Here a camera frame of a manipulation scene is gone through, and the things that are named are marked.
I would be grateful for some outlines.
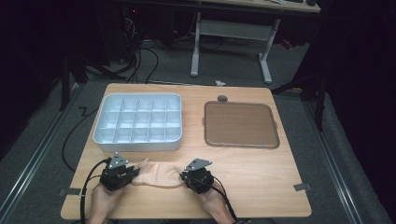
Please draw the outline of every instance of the flesh-colored cloth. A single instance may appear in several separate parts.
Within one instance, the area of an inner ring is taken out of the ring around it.
[[[140,172],[133,180],[133,184],[171,188],[184,183],[180,177],[180,168],[172,164],[151,162],[149,159],[145,159],[135,165],[135,168],[140,168]]]

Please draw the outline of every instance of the hand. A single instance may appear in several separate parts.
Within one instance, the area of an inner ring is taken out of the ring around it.
[[[212,187],[219,189],[224,193],[222,186],[214,182]],[[203,208],[205,211],[212,216],[217,223],[219,224],[232,224],[235,222],[230,212],[227,209],[227,205],[224,201],[224,198],[214,189],[210,189],[209,191],[195,195],[200,199]]]
[[[113,211],[125,188],[109,191],[101,183],[92,190],[91,202],[92,210],[88,224],[103,223],[106,217]]]

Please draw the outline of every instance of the dark background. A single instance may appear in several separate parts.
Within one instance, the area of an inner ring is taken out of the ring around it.
[[[349,20],[306,28],[285,19],[276,42],[288,39],[294,45],[311,43],[295,79],[324,71],[327,92],[346,136],[381,203],[395,221],[392,212],[396,210],[395,1],[319,3],[322,14]],[[72,3],[59,6],[49,1],[8,1],[0,5],[3,84],[0,90],[5,99],[0,116],[1,158],[61,76],[62,59],[70,50],[68,47],[103,65],[125,59],[124,24],[120,22],[118,7]],[[176,37],[174,31],[185,34],[193,15],[184,11],[131,8],[138,12],[132,15],[138,32],[170,46]],[[323,69],[322,59],[332,49],[336,49],[335,54],[327,58],[331,62]]]

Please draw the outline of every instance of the white compartment tray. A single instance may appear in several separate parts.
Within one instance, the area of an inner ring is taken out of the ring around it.
[[[93,133],[103,151],[163,151],[180,147],[181,99],[175,93],[112,93]]]

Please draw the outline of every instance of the desk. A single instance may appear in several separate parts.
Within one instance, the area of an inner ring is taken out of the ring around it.
[[[318,5],[310,7],[306,4],[305,1],[303,3],[286,2],[285,5],[280,5],[278,3],[264,0],[201,0],[199,3],[201,4],[201,2],[230,4],[243,7],[264,7],[298,12],[320,12],[320,7],[318,7]],[[201,20],[201,13],[197,12],[197,20],[195,25],[195,45],[191,63],[191,76],[198,76],[200,36],[217,35],[265,41],[265,46],[263,46],[263,52],[259,54],[259,62],[262,67],[264,82],[266,84],[271,84],[272,78],[268,69],[267,57],[274,42],[279,23],[280,19],[275,19],[272,26],[227,21]]]
[[[282,126],[270,90],[265,88],[170,86],[144,84],[110,84],[105,95],[113,92],[175,92],[181,96],[183,134],[180,148],[161,152],[121,152],[130,164],[150,158],[185,167],[193,159],[213,161],[206,167],[227,190],[238,217],[307,217],[311,207],[303,190],[294,185],[302,183],[290,145]],[[276,149],[211,147],[204,139],[204,105],[226,95],[229,102],[269,105],[277,124],[280,146]],[[71,188],[81,189],[91,168],[100,160],[111,157],[92,140],[94,125],[82,152]],[[103,167],[93,175],[99,175]],[[90,213],[90,195],[98,179],[90,181],[86,211]],[[111,214],[112,218],[204,218],[192,191],[185,185],[174,189],[128,185],[124,197]],[[79,219],[79,196],[68,195],[62,208],[65,219]]]

